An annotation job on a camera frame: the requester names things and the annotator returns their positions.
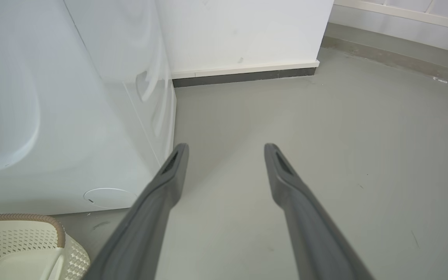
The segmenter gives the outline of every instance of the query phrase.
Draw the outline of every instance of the perforated basket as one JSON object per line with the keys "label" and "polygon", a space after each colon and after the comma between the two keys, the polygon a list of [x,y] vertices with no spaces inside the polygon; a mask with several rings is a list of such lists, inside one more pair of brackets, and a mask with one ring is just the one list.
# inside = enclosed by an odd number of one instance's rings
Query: perforated basket
{"label": "perforated basket", "polygon": [[79,280],[89,256],[55,218],[0,215],[0,280]]}

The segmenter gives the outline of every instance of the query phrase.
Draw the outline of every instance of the brown basket rim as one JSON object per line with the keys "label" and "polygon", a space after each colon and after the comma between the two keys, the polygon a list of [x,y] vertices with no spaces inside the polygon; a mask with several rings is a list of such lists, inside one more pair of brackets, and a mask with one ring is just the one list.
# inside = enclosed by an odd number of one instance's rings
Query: brown basket rim
{"label": "brown basket rim", "polygon": [[55,227],[57,234],[57,244],[59,248],[65,247],[65,229],[63,225],[55,218],[37,214],[0,214],[0,221],[32,221],[44,222]]}

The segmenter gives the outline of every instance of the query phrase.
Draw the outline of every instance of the floor scratch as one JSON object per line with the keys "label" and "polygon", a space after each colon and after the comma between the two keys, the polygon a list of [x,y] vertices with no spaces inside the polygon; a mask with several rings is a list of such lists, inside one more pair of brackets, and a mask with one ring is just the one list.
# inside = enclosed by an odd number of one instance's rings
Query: floor scratch
{"label": "floor scratch", "polygon": [[414,232],[411,230],[412,236],[414,237],[414,241],[416,241],[416,245],[418,246],[419,249],[419,243],[418,243],[418,239],[416,238],[416,236],[414,235]]}
{"label": "floor scratch", "polygon": [[97,229],[98,227],[101,227],[101,226],[103,226],[103,225],[108,225],[109,223],[110,223],[109,221],[101,222],[101,223],[99,223],[98,225],[95,225],[95,226],[93,227],[93,230],[95,230],[95,229]]}

